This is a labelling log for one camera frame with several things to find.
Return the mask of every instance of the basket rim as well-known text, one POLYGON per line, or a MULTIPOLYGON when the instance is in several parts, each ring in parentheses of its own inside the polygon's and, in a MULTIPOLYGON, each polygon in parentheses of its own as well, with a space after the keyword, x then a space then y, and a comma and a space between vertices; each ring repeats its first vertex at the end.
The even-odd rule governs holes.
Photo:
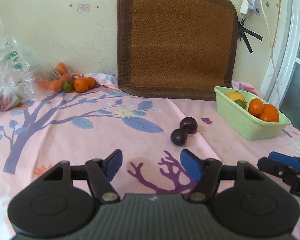
MULTIPOLYGON (((229 90, 233 90, 233 91, 237 91, 236 89, 233 89, 233 88, 227 88, 227 87, 220 87, 220 86, 216 86, 214 88, 214 91, 216 92, 216 94, 218 94, 219 96, 221 96, 224 100, 226 100, 228 103, 230 103, 232 106, 234 106, 236 109, 238 109, 241 113, 243 113, 246 117, 248 117, 250 120, 252 120, 253 122, 257 123, 257 124, 260 124, 260 125, 263 125, 263 126, 287 126, 287 125, 290 125, 291 124, 291 121, 288 117, 286 117, 283 113, 281 113, 279 110, 279 114, 281 114, 282 116, 284 116, 288 122, 266 122, 266 121, 263 121, 263 120, 260 120, 258 118, 256 118, 255 116, 253 116, 252 114, 250 114, 247 110, 244 110, 242 107, 240 107, 238 104, 236 104, 234 101, 232 101, 230 98, 228 98, 224 93, 222 93, 221 91, 219 91, 219 88, 226 88, 226 89, 229 89, 229 90)), ((260 99, 262 102, 265 102, 268 104, 267 101, 263 100, 262 98, 258 97, 257 95, 253 94, 253 93, 250 93, 248 91, 243 91, 244 93, 248 93, 248 94, 251 94, 253 95, 255 98, 258 98, 260 99)))

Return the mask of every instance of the brown woven bamboo mat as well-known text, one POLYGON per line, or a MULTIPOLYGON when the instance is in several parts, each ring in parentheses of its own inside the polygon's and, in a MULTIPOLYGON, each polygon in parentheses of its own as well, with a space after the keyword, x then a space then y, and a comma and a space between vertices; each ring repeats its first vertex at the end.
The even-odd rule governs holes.
POLYGON ((141 97, 215 100, 231 87, 237 12, 229 0, 118 0, 118 81, 141 97))

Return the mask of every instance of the light green plastic basket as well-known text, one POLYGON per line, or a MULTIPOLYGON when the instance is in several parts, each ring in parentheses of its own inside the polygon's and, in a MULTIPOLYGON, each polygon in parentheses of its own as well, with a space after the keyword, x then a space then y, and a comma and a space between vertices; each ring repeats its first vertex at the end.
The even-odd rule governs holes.
MULTIPOLYGON (((290 120, 279 111, 279 122, 265 122, 253 115, 247 110, 238 106, 234 101, 226 96, 227 93, 237 91, 232 88, 215 87, 217 96, 217 111, 219 114, 243 137, 247 140, 263 140, 276 137, 281 131, 290 124, 290 120)), ((253 98, 259 98, 256 95, 239 91, 246 99, 247 106, 253 98)))

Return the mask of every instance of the yellow flower print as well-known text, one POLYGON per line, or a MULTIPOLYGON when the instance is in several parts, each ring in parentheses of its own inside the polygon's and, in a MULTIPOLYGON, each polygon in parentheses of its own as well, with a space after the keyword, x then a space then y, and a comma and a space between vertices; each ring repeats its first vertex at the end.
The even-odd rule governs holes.
POLYGON ((131 112, 130 110, 125 109, 125 108, 117 110, 114 113, 117 114, 121 118, 133 116, 133 112, 131 112))

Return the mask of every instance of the brown fabric border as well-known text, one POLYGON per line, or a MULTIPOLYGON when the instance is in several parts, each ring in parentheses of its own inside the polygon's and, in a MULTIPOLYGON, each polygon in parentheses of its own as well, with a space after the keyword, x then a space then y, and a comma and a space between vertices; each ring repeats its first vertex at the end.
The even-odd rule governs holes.
MULTIPOLYGON (((237 49, 238 18, 234 5, 229 0, 206 0, 234 11, 231 52, 228 61, 224 84, 232 87, 232 74, 237 49)), ((135 88, 131 85, 130 53, 131 53, 131 23, 133 0, 117 0, 118 18, 118 84, 119 88, 131 95, 150 98, 181 98, 215 101, 214 91, 180 88, 135 88)))

